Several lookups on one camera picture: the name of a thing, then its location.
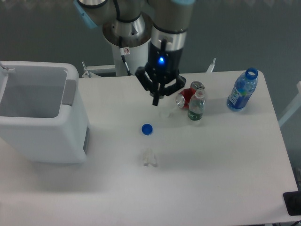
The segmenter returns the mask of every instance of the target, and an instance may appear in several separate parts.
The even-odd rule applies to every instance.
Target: blue bottle cap
[[[258,76],[258,70],[256,68],[250,67],[246,70],[246,78],[249,80],[254,80]]]
[[[152,134],[152,126],[150,124],[144,124],[141,128],[142,133],[145,135]]]

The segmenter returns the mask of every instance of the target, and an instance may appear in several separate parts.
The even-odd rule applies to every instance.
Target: trash bin
[[[0,137],[31,161],[86,158],[89,120],[73,65],[2,61]]]

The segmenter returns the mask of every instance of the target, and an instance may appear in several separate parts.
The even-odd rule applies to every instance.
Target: plastic water bottle
[[[205,90],[199,88],[190,99],[188,118],[193,121],[200,120],[204,113],[205,103]]]
[[[227,106],[229,109],[238,112],[241,111],[257,86],[257,69],[251,67],[242,73],[234,84],[232,93],[228,97]]]

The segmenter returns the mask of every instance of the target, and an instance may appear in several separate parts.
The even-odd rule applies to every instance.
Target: blue water bottle
[[[251,95],[254,93],[257,85],[257,69],[251,67],[242,73],[234,84],[232,93],[228,97],[227,106],[229,109],[238,112],[241,111]]]

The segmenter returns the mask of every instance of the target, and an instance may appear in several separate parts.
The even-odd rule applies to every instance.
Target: gray floor
[[[153,10],[145,8],[153,15]],[[256,67],[265,74],[277,117],[301,81],[301,0],[199,0],[180,72]],[[113,64],[101,28],[90,30],[72,0],[1,0],[0,59]],[[282,128],[293,167],[301,166],[301,110]]]

